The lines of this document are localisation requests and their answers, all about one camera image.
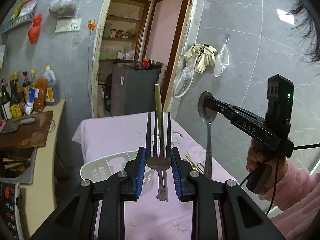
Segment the pink sleeved right forearm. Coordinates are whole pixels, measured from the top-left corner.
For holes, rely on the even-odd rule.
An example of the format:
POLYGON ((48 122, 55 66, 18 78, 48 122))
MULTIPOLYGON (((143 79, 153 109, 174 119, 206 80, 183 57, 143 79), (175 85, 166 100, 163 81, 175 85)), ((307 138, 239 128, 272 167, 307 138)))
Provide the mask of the pink sleeved right forearm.
POLYGON ((319 211, 319 173, 311 176, 289 160, 287 165, 273 202, 282 213, 271 221, 285 239, 302 239, 319 211))

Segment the person's right hand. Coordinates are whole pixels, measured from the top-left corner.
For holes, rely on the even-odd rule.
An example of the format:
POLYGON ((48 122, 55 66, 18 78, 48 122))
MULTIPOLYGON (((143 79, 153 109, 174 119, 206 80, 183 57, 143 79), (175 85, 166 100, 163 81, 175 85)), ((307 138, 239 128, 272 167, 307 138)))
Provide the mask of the person's right hand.
MULTIPOLYGON (((266 160, 266 156, 262 152, 258 151, 257 143, 258 142, 255 139, 251 139, 251 145, 248 149, 246 165, 247 171, 249 173, 253 172, 257 168, 257 162, 263 163, 266 160)), ((273 158, 267 161, 266 164, 272 166, 272 170, 268 180, 263 185, 259 194, 266 194, 274 186, 277 163, 279 163, 279 165, 276 182, 279 182, 287 173, 288 164, 286 157, 282 157, 279 160, 277 158, 273 158)))

